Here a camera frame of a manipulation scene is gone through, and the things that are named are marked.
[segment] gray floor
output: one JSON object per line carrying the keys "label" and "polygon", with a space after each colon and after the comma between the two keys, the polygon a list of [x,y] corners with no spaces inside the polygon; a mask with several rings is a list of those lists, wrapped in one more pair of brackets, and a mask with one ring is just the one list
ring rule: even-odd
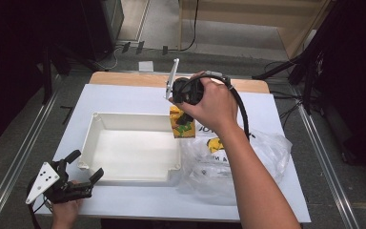
{"label": "gray floor", "polygon": [[[166,1],[165,6],[175,8],[175,2],[177,1]],[[156,6],[154,3],[156,1],[152,0],[152,7]],[[152,19],[149,15],[146,22],[151,22],[152,20],[155,20],[154,15]],[[154,31],[154,29],[150,30],[149,26],[144,27],[143,32],[145,30]],[[147,32],[141,36],[146,39],[146,43],[149,45],[146,48],[155,48],[160,44],[154,41],[155,38],[151,38],[152,35],[153,33]],[[168,38],[168,41],[165,41],[165,43],[162,41],[161,43],[168,44],[167,42],[170,41],[171,39]],[[135,55],[134,48],[131,48],[129,52],[124,54],[117,52],[118,64],[112,71],[137,71],[139,61],[153,61],[153,67],[156,72],[168,72],[171,69],[173,59],[179,57],[181,61],[178,71],[180,73],[213,70],[228,75],[249,77],[250,75],[264,73],[264,67],[274,60],[285,59],[285,56],[282,55],[282,48],[276,45],[266,49],[276,49],[281,54],[274,52],[272,55],[268,55],[262,49],[257,51],[262,54],[257,54],[257,52],[253,54],[252,49],[258,49],[259,47],[257,42],[255,42],[246,50],[246,54],[241,54],[241,52],[225,52],[221,55],[218,47],[209,46],[206,49],[202,48],[202,44],[206,42],[202,42],[201,40],[197,42],[197,49],[193,52],[170,52],[168,55],[162,55],[160,51],[144,50],[143,53]],[[114,59],[112,56],[109,56],[101,63],[106,66],[111,66],[114,63]],[[61,77],[59,93],[53,104],[51,113],[39,137],[35,141],[27,163],[2,209],[0,214],[0,228],[31,228],[31,218],[24,203],[26,186],[31,177],[38,172],[42,162],[51,161],[62,134],[66,129],[66,124],[63,125],[62,123],[67,116],[68,110],[61,109],[60,106],[75,106],[83,86],[89,82],[91,75],[92,73],[85,67],[72,62],[71,74]],[[285,78],[286,76],[287,73],[283,72],[277,77]],[[290,86],[286,83],[274,83],[272,80],[269,81],[269,87],[271,91],[290,92]],[[0,183],[41,108],[42,97],[42,91],[32,97],[28,105],[12,121],[0,139]],[[276,106],[280,114],[288,111],[294,104],[295,102],[291,99],[280,99],[276,101]],[[350,166],[344,163],[335,138],[324,117],[315,112],[313,112],[312,116],[335,167],[340,183],[352,203],[360,227],[366,228],[366,167],[363,165]],[[304,228],[344,228],[333,195],[323,175],[322,168],[317,160],[313,145],[298,111],[294,111],[291,114],[284,131],[286,137],[294,144],[292,154],[295,167],[312,218],[312,223],[305,224]],[[51,218],[38,217],[38,219],[43,228],[50,227]],[[99,220],[80,218],[75,228],[100,228]]]}
{"label": "gray floor", "polygon": [[[151,0],[139,41],[144,41],[146,48],[161,50],[168,46],[177,49],[178,12],[176,0]],[[192,43],[193,28],[193,20],[183,20],[182,49]],[[195,31],[196,38],[190,52],[277,61],[287,59],[274,27],[197,21]]]}

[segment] person's right hand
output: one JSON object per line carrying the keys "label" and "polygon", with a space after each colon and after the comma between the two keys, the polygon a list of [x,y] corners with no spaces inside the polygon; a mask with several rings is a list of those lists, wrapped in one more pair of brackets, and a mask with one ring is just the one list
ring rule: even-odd
{"label": "person's right hand", "polygon": [[237,126],[237,103],[228,88],[207,77],[200,78],[200,80],[204,86],[204,94],[198,104],[191,105],[183,102],[174,105],[218,135]]}
{"label": "person's right hand", "polygon": [[64,203],[54,203],[52,207],[52,229],[69,229],[78,217],[83,199],[72,200]]}

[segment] black wire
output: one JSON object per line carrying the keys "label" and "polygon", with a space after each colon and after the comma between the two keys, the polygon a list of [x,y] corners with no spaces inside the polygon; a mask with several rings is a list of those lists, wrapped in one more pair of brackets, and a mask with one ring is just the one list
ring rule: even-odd
{"label": "black wire", "polygon": [[[269,64],[267,64],[267,65],[264,66],[264,73],[267,72],[267,67],[269,67],[269,66],[271,66],[273,64],[285,64],[285,63],[286,63],[286,61],[273,61],[273,62],[270,62]],[[286,69],[286,72],[287,72],[288,75],[290,75],[291,73],[290,73],[290,71],[288,69],[289,68]]]}
{"label": "black wire", "polygon": [[285,124],[287,123],[288,118],[290,117],[291,113],[295,111],[300,105],[302,104],[302,100],[299,100],[290,110],[280,115],[280,119],[284,118],[284,123],[282,125],[282,128],[284,130]]}
{"label": "black wire", "polygon": [[[37,176],[34,176],[30,180],[29,185],[28,185],[28,188],[26,190],[27,196],[29,195],[29,193],[31,191],[31,187],[32,187],[32,185],[33,185],[33,183],[35,182],[36,179],[37,179]],[[30,212],[30,216],[31,216],[31,221],[32,221],[32,224],[34,226],[34,229],[41,229],[40,224],[38,224],[37,218],[35,217],[35,214],[34,214],[35,212],[32,210],[32,204],[28,204],[28,208],[29,208],[29,212]]]}
{"label": "black wire", "polygon": [[40,208],[43,207],[43,205],[46,204],[46,202],[47,202],[47,198],[44,197],[43,203],[36,210],[34,210],[34,213],[36,213],[38,210],[40,210]]}
{"label": "black wire", "polygon": [[225,86],[227,86],[228,89],[231,91],[237,105],[239,106],[239,111],[240,111],[240,114],[242,115],[242,118],[243,118],[243,131],[245,132],[245,135],[249,140],[249,135],[250,135],[249,134],[249,121],[248,121],[248,115],[246,114],[245,105],[243,104],[243,101],[240,98],[240,95],[237,92],[237,90],[231,85],[231,83],[225,82],[223,77],[219,77],[219,76],[215,76],[215,75],[211,75],[211,74],[201,74],[201,75],[198,75],[198,76],[195,76],[195,77],[191,77],[185,84],[183,84],[183,86],[179,89],[179,91],[177,93],[182,94],[183,90],[189,84],[193,83],[193,81],[200,80],[200,78],[206,78],[206,77],[207,78],[217,79],[217,80],[223,82],[225,84]]}
{"label": "black wire", "polygon": [[194,41],[195,41],[195,26],[197,24],[197,15],[198,15],[198,2],[199,0],[197,0],[197,5],[195,6],[195,16],[194,16],[194,36],[193,36],[193,41],[192,41],[192,44],[190,44],[190,46],[186,49],[183,49],[183,50],[168,50],[168,51],[179,51],[179,52],[184,52],[186,50],[188,50],[189,48],[192,47],[192,45],[194,44]]}

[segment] black cable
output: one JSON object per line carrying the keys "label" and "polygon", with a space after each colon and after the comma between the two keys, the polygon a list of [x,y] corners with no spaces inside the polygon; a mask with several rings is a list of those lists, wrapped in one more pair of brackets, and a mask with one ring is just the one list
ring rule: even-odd
{"label": "black cable", "polygon": [[52,205],[50,204],[50,207],[48,207],[50,212],[52,212]]}
{"label": "black cable", "polygon": [[243,131],[245,132],[246,137],[249,140],[249,122],[248,122],[248,115],[246,114],[246,110],[245,110],[245,105],[243,104],[242,99],[240,98],[239,93],[237,92],[237,90],[233,87],[233,85],[231,84],[229,78],[224,78],[221,76],[215,76],[212,74],[201,74],[195,77],[191,77],[185,84],[183,84],[183,86],[179,89],[179,91],[177,92],[178,94],[182,94],[183,90],[191,83],[193,83],[193,81],[195,80],[200,80],[200,78],[213,78],[213,79],[217,79],[221,82],[223,82],[225,84],[225,86],[228,87],[228,90],[231,91],[231,93],[234,96],[234,99],[237,103],[237,105],[239,106],[239,111],[240,114],[242,115],[243,118]]}
{"label": "black cable", "polygon": [[287,112],[285,112],[285,113],[283,113],[283,114],[280,115],[280,119],[282,119],[282,118],[285,117],[284,123],[282,125],[283,130],[285,128],[285,124],[287,123],[287,120],[290,117],[291,113],[293,111],[295,111],[298,108],[298,106],[301,105],[301,104],[302,104],[302,100],[299,100],[290,110],[288,110]]}
{"label": "black cable", "polygon": [[272,64],[284,64],[285,62],[284,61],[273,61],[273,62],[270,62],[269,64],[265,65],[264,66],[264,73],[267,72],[267,67],[271,66]]}
{"label": "black cable", "polygon": [[[29,182],[29,185],[28,185],[28,188],[26,190],[26,195],[28,196],[30,191],[31,191],[31,187],[32,185],[34,184],[35,180],[37,179],[37,176],[34,176],[30,182]],[[30,212],[30,216],[31,216],[31,221],[32,221],[32,224],[34,226],[34,229],[41,229],[40,227],[40,224],[38,224],[38,221],[37,221],[37,218],[35,217],[35,212],[33,211],[32,209],[32,203],[31,204],[28,204],[28,208],[29,208],[29,212]]]}
{"label": "black cable", "polygon": [[44,197],[43,203],[36,210],[34,210],[33,212],[36,213],[38,210],[40,210],[40,208],[43,207],[43,205],[46,204],[46,202],[47,202],[47,198]]}
{"label": "black cable", "polygon": [[301,55],[296,56],[293,59],[290,59],[282,64],[280,64],[277,67],[274,67],[273,69],[271,69],[270,71],[268,71],[267,73],[263,73],[260,75],[254,75],[252,76],[252,79],[258,79],[258,80],[265,80],[271,76],[274,76],[277,73],[280,73],[284,70],[288,71],[288,68],[292,67],[293,65],[298,65],[298,62],[301,60]]}
{"label": "black cable", "polygon": [[194,15],[194,36],[193,36],[193,41],[192,41],[192,44],[190,44],[190,46],[186,49],[183,49],[183,50],[169,50],[169,51],[179,51],[179,52],[184,52],[186,50],[188,50],[189,48],[192,47],[192,45],[194,44],[194,41],[195,41],[195,26],[197,25],[197,15],[198,15],[198,2],[199,0],[197,0],[197,5],[195,6],[195,15]]}

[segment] clear plastic bag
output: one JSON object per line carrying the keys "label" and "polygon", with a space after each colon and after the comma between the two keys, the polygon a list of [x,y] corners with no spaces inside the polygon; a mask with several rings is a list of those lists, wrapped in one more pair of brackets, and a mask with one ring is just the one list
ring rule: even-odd
{"label": "clear plastic bag", "polygon": [[[181,139],[182,189],[195,190],[206,202],[235,205],[234,182],[229,160],[219,138],[211,130],[196,124],[196,137]],[[251,129],[250,142],[276,183],[283,177],[293,144],[279,134]]]}

